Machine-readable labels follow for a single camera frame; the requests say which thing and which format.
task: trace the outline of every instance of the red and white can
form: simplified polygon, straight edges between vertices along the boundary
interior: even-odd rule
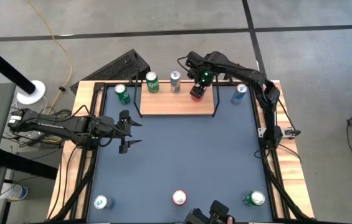
[[[187,202],[187,194],[183,190],[176,190],[172,196],[173,203],[177,206],[183,206]]]

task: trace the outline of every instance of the yellow cable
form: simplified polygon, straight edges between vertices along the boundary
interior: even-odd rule
[[[40,19],[43,21],[43,23],[45,24],[45,26],[47,27],[47,29],[50,32],[51,38],[52,40],[58,44],[58,46],[64,51],[64,53],[66,54],[66,57],[68,58],[68,62],[69,62],[69,75],[68,75],[68,79],[66,80],[66,82],[62,85],[63,87],[66,86],[66,84],[68,84],[70,78],[72,78],[73,75],[73,66],[72,66],[72,61],[70,60],[70,56],[68,54],[68,52],[64,49],[64,47],[55,39],[54,35],[51,32],[51,28],[48,25],[48,23],[43,19],[43,17],[41,16],[41,14],[39,13],[39,11],[33,6],[33,4],[31,3],[30,0],[27,0],[27,3],[29,3],[29,5],[31,5],[31,7],[33,8],[34,12],[40,17]],[[57,103],[57,100],[59,98],[59,96],[61,95],[61,90],[58,91],[57,96],[55,97],[54,101],[51,104],[50,110],[47,114],[50,114],[52,111],[52,108],[55,106],[55,104]]]

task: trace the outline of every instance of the blue table surface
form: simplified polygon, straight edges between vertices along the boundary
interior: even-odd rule
[[[241,200],[251,190],[262,191],[266,199],[268,193],[262,161],[254,157],[259,142],[250,95],[246,93],[241,104],[233,105],[234,90],[234,86],[220,87],[215,117],[140,118],[133,103],[122,105],[110,87],[103,115],[117,120],[121,110],[129,110],[131,118],[143,126],[132,127],[133,137],[128,140],[143,141],[132,145],[127,154],[118,153],[118,139],[98,149],[88,222],[182,222],[192,208],[209,215],[213,200],[229,207],[237,222],[271,221],[268,201],[247,207]],[[128,91],[133,97],[134,87]],[[138,88],[138,105],[140,94]],[[182,207],[171,200],[177,189],[188,195]],[[114,198],[115,206],[97,210],[93,201],[98,195]]]

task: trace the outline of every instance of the black floor stripe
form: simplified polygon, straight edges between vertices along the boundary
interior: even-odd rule
[[[253,45],[253,50],[255,53],[256,62],[259,66],[259,71],[265,75],[266,73],[265,73],[262,53],[260,52],[259,41],[257,40],[257,37],[256,37],[255,27],[253,25],[252,14],[250,13],[248,1],[242,0],[242,3],[244,5],[246,21],[248,23],[250,39],[252,40],[252,45]]]
[[[147,37],[161,35],[189,35],[189,34],[235,34],[248,32],[247,28],[221,28],[221,29],[193,29],[193,30],[160,30],[160,31],[142,31],[142,32],[117,32],[101,34],[74,34],[74,35],[55,35],[57,40],[71,39],[91,39],[91,38],[109,38],[109,37]],[[0,37],[2,41],[25,41],[25,40],[51,40],[50,35],[43,36],[24,36],[24,37]]]
[[[338,26],[305,26],[305,27],[264,27],[256,28],[256,32],[291,32],[291,31],[311,31],[311,30],[343,30],[352,29],[352,25]]]

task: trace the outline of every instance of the green soda can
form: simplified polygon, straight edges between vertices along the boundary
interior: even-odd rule
[[[130,96],[128,95],[127,88],[123,84],[117,84],[115,86],[115,93],[118,95],[120,102],[126,105],[130,102]]]
[[[264,194],[259,190],[253,190],[242,196],[242,201],[248,206],[261,206],[265,201]]]
[[[159,91],[158,76],[155,72],[148,72],[145,76],[148,91],[150,93],[157,93]]]

